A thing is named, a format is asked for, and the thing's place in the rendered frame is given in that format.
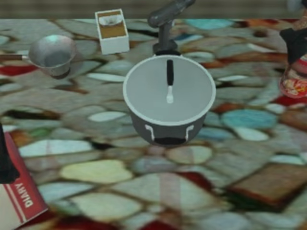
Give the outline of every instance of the white stripe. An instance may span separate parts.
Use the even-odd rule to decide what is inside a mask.
[[[20,205],[19,205],[19,203],[18,203],[18,201],[17,201],[17,199],[16,199],[16,196],[14,195],[14,192],[12,191],[12,189],[11,189],[10,186],[8,186],[8,185],[5,185],[5,186],[7,187],[9,193],[11,194],[11,197],[12,197],[12,199],[13,199],[13,202],[15,203],[15,205],[16,205],[16,207],[17,207],[17,209],[18,209],[18,211],[19,211],[19,213],[20,213],[20,215],[21,215],[21,217],[22,217],[22,219],[23,219],[23,222],[26,222],[26,218],[25,218],[23,209],[20,207]]]

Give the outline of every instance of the brown wall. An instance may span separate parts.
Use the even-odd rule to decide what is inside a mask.
[[[0,0],[0,18],[93,18],[94,12],[122,8],[126,18],[146,18],[168,0]],[[286,0],[196,0],[185,18],[299,18]]]

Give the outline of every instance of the brown handle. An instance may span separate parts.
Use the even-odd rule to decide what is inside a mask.
[[[17,61],[22,60],[23,56],[20,54],[1,54],[0,61]]]

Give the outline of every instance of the tissue box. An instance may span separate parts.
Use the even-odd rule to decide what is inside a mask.
[[[116,25],[102,26],[99,18],[120,15],[122,21]],[[126,28],[123,11],[121,9],[111,11],[99,11],[95,13],[97,30],[99,35],[101,53],[114,54],[130,50],[129,35]]]
[[[1,230],[13,230],[48,210],[19,151],[8,133],[4,134],[10,159],[20,173],[12,184],[0,184]]]

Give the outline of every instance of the gray pot lid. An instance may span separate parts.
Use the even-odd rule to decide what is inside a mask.
[[[173,61],[174,102],[167,103],[166,64]],[[215,99],[215,84],[200,64],[182,56],[156,56],[134,66],[123,85],[124,99],[138,117],[157,125],[181,125],[208,112]]]

